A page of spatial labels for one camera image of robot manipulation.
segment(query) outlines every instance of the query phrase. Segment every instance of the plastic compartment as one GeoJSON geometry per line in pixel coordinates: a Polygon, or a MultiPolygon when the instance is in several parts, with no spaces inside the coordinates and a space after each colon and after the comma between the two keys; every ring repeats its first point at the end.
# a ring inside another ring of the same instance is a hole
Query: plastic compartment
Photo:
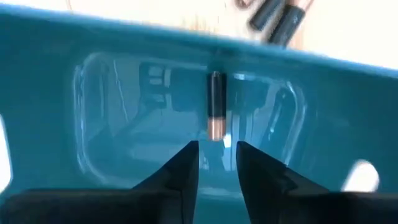
{"type": "Polygon", "coordinates": [[[339,190],[367,160],[398,186],[397,71],[189,34],[1,6],[0,113],[26,189],[128,189],[200,140],[197,223],[245,223],[236,142],[339,190]],[[228,74],[228,134],[206,139],[206,75],[228,74]]]}

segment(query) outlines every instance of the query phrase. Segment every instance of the teal plastic tray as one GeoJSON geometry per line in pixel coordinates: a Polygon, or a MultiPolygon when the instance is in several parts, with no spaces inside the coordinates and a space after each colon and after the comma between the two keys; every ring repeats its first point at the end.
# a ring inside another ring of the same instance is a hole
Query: teal plastic tray
{"type": "Polygon", "coordinates": [[[191,140],[200,141],[196,223],[248,222],[238,140],[330,190],[359,159],[376,168],[378,191],[398,186],[397,71],[6,5],[0,27],[12,164],[0,200],[36,188],[130,189],[191,140]],[[220,142],[206,135],[214,70],[228,75],[220,142]]]}

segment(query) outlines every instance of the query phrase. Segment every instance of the table surface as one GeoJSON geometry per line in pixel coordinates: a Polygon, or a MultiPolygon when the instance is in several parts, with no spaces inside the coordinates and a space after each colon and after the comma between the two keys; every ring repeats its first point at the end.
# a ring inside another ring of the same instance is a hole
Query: table surface
{"type": "MultiPolygon", "coordinates": [[[[234,0],[0,0],[138,23],[259,41],[247,20],[262,0],[241,11],[234,0]]],[[[333,58],[398,69],[397,1],[315,0],[289,47],[333,58]]]]}

